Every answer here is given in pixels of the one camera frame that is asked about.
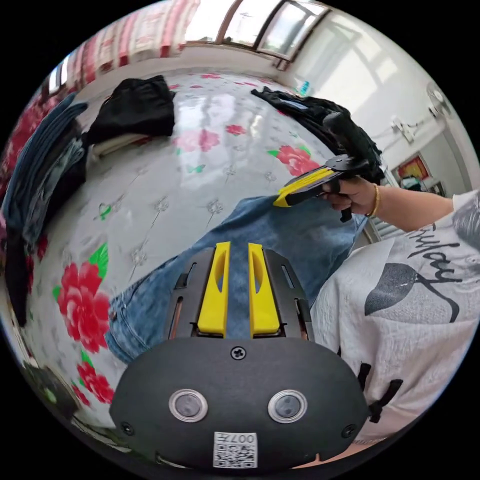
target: window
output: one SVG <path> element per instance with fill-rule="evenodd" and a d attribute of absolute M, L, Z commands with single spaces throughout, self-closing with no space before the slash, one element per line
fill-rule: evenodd
<path fill-rule="evenodd" d="M 215 42 L 232 4 L 229 0 L 200 0 L 200 5 L 186 29 L 185 40 Z"/>
<path fill-rule="evenodd" d="M 253 47 L 264 23 L 280 0 L 243 0 L 226 30 L 226 43 Z"/>
<path fill-rule="evenodd" d="M 200 0 L 185 37 L 291 61 L 328 11 L 315 0 Z"/>
<path fill-rule="evenodd" d="M 49 95 L 56 94 L 60 90 L 60 88 L 67 83 L 69 57 L 70 55 L 68 55 L 60 65 L 55 67 L 52 73 L 49 75 L 48 77 L 48 94 Z"/>
<path fill-rule="evenodd" d="M 311 1 L 286 1 L 273 18 L 259 50 L 291 57 L 326 10 Z"/>

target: wall fan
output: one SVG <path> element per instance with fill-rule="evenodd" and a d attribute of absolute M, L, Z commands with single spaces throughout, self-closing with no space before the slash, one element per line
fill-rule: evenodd
<path fill-rule="evenodd" d="M 431 81 L 426 86 L 426 93 L 430 100 L 430 104 L 428 105 L 428 110 L 430 113 L 435 117 L 452 117 L 452 110 L 447 102 L 447 97 L 444 93 L 440 90 L 439 86 Z"/>

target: printed label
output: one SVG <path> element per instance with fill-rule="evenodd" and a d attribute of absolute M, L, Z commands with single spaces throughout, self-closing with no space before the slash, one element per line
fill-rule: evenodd
<path fill-rule="evenodd" d="M 213 466 L 219 469 L 256 469 L 256 433 L 216 431 L 213 436 Z"/>

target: blue jeans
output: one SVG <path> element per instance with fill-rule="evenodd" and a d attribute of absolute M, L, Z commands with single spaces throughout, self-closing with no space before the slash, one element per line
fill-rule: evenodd
<path fill-rule="evenodd" d="M 225 221 L 191 248 L 112 299 L 110 330 L 105 339 L 113 354 L 129 363 L 164 340 L 170 295 L 186 263 L 197 252 L 219 242 L 231 242 L 227 338 L 250 336 L 249 242 L 289 260 L 311 306 L 322 285 L 349 255 L 367 219 L 353 215 L 351 221 L 341 223 L 340 213 L 319 198 L 291 208 L 274 207 L 275 198 L 242 200 Z"/>
<path fill-rule="evenodd" d="M 88 107 L 87 103 L 71 105 L 74 98 L 71 93 L 43 119 L 18 156 L 2 207 L 6 224 L 14 230 L 24 229 L 37 172 L 49 150 L 72 120 Z"/>
<path fill-rule="evenodd" d="M 23 227 L 23 238 L 30 245 L 35 245 L 42 234 L 50 198 L 60 178 L 70 167 L 79 162 L 85 154 L 86 149 L 84 148 L 82 140 L 74 138 L 41 180 L 40 185 L 30 201 L 28 214 Z"/>

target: person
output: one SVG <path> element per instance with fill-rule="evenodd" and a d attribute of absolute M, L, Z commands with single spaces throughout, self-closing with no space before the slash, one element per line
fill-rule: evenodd
<path fill-rule="evenodd" d="M 430 407 L 480 320 L 480 190 L 444 198 L 359 177 L 340 183 L 340 194 L 324 195 L 333 209 L 404 233 L 354 250 L 311 307 L 315 341 L 358 375 L 373 412 L 329 461 L 384 440 Z"/>

